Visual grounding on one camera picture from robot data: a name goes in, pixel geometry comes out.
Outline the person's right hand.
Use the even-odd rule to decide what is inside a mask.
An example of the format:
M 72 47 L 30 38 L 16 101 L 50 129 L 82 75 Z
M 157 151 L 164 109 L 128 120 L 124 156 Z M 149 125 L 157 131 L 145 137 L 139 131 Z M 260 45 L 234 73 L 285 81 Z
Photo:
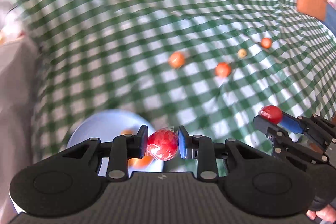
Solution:
M 325 174 L 312 177 L 315 197 L 306 215 L 315 221 L 317 217 L 327 223 L 335 223 L 335 176 Z

